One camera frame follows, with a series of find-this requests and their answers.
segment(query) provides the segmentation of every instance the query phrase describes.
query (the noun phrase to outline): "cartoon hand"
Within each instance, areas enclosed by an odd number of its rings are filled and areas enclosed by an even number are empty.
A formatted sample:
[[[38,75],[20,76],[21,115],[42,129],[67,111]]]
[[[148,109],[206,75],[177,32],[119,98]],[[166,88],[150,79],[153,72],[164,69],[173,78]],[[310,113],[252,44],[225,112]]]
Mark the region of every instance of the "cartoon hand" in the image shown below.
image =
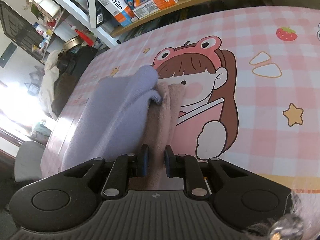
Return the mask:
[[[226,138],[226,129],[221,122],[210,121],[205,124],[197,139],[197,158],[207,160],[218,156],[224,148]]]

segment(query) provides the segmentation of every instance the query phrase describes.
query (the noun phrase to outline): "frog eye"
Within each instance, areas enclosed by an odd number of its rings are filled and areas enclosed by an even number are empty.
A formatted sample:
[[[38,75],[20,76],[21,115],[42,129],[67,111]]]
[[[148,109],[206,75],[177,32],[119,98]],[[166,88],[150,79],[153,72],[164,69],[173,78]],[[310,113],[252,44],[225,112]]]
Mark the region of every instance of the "frog eye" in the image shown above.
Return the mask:
[[[211,48],[212,46],[214,46],[216,43],[217,43],[217,41],[215,38],[208,38],[208,39],[201,42],[200,47],[202,49],[208,49],[208,48]]]
[[[157,60],[164,60],[169,56],[169,54],[170,54],[170,50],[166,49],[158,55]]]

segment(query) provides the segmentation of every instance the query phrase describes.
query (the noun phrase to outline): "brown hair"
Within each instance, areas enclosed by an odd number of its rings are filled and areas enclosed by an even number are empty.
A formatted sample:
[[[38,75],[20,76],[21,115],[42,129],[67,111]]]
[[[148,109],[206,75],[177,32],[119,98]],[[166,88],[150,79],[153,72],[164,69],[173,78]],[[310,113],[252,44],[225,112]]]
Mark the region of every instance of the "brown hair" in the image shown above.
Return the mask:
[[[194,47],[195,45],[196,43],[193,43],[187,46],[175,48],[174,50],[177,51],[178,49],[186,47]],[[214,92],[212,89],[212,94],[208,103],[219,98],[224,98],[220,122],[225,126],[227,133],[226,143],[222,151],[225,152],[236,140],[236,136],[238,134],[238,112],[236,102],[234,100],[236,89],[236,59],[231,51],[216,49],[215,52],[220,58],[221,67],[226,68],[228,78],[223,86],[216,89]],[[199,53],[186,53],[170,58],[159,65],[156,70],[159,74],[159,78],[161,79],[172,76],[181,76],[183,74],[190,75],[201,73],[205,70],[210,74],[214,74],[217,69],[208,57]]]

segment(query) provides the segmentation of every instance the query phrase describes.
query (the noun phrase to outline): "door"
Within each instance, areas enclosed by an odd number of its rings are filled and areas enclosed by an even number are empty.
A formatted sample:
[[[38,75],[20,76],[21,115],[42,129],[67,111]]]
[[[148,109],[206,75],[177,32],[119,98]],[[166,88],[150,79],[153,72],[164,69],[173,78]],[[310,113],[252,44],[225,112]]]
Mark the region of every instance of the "door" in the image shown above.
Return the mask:
[[[31,49],[33,45],[39,45],[43,37],[27,20],[2,0],[0,0],[0,20],[4,34],[40,62],[42,55],[32,52]]]

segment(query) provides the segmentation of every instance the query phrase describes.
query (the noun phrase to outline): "tabletop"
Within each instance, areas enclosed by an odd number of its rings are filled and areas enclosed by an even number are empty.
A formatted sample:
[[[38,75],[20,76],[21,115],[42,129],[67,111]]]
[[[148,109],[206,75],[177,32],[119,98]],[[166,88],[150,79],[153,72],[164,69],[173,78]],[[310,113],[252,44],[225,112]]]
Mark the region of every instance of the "tabletop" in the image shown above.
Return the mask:
[[[88,66],[44,151],[44,177],[63,154],[99,79],[149,64],[186,85],[175,154],[228,162],[320,193],[320,11],[253,7],[180,21],[109,49]]]

